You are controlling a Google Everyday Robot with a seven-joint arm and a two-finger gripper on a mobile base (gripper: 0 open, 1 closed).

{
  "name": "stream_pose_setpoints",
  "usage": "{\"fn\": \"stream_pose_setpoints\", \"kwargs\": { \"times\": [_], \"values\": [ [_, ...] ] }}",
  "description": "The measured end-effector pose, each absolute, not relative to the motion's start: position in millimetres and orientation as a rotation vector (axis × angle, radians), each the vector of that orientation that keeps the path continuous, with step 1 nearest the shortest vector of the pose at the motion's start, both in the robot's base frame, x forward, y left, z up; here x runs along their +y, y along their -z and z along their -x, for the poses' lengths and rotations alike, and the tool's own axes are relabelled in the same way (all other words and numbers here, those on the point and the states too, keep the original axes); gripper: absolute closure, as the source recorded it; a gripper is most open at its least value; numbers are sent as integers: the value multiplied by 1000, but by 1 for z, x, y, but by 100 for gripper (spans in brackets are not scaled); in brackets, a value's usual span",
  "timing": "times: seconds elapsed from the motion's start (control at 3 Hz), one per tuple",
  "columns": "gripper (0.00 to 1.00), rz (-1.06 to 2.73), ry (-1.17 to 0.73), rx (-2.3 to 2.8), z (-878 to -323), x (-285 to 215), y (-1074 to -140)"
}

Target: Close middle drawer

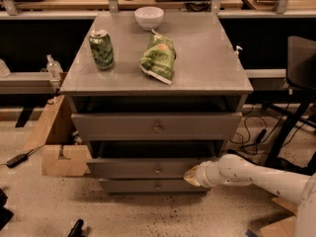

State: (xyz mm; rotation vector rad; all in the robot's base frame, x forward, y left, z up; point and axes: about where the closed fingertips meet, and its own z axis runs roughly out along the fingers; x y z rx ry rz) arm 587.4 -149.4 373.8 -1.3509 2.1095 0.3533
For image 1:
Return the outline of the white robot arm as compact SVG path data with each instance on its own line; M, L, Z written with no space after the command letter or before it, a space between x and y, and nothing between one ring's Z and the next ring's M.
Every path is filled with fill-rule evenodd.
M255 165L236 154L203 161L184 175L196 187L255 185L298 206L293 237L315 237L316 175L297 174Z

